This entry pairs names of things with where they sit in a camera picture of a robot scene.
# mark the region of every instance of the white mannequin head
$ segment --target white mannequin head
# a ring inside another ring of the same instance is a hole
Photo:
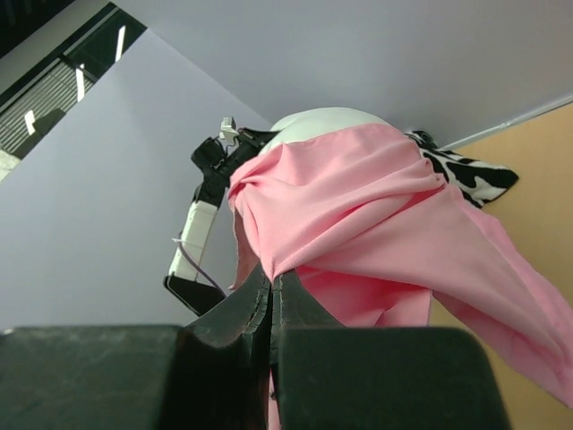
[[[377,116],[347,107],[322,107],[285,116],[271,131],[279,133],[262,149],[261,155],[280,144],[308,141],[326,133],[363,124],[388,124]]]

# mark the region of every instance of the white plastic part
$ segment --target white plastic part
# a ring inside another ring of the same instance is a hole
[[[220,139],[225,139],[228,144],[233,145],[234,138],[239,135],[236,131],[235,119],[232,116],[225,116],[221,121],[221,132],[218,134]]]
[[[205,245],[209,239],[209,233],[217,216],[218,207],[206,202],[193,202],[187,214],[187,220],[183,228],[181,245],[197,264],[201,264],[201,258]],[[175,257],[169,267],[169,275],[175,275],[184,280],[197,280],[199,273],[185,260],[181,251],[177,248]]]

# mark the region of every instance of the white wall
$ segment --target white wall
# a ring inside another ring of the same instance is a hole
[[[201,181],[192,150],[228,115],[269,127],[144,33],[0,184],[0,329],[189,322],[161,282]],[[235,240],[219,215],[205,269],[226,286]]]
[[[107,3],[107,0],[75,0],[18,47],[0,58],[0,93],[10,88]]]
[[[116,0],[271,122],[345,106],[454,142],[573,98],[570,0]]]

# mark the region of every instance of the pink cloth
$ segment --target pink cloth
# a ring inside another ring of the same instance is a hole
[[[235,172],[229,204],[236,285],[258,259],[270,279],[296,269],[348,326],[425,325],[433,295],[573,407],[573,311],[399,130],[360,125],[278,146]]]

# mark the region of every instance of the black and white fabric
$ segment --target black and white fabric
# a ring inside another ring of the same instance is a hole
[[[499,198],[519,179],[513,170],[505,166],[463,157],[451,150],[440,150],[426,132],[406,135],[417,143],[420,153],[432,162],[434,171],[442,173],[449,183],[459,187],[464,198],[477,208]]]

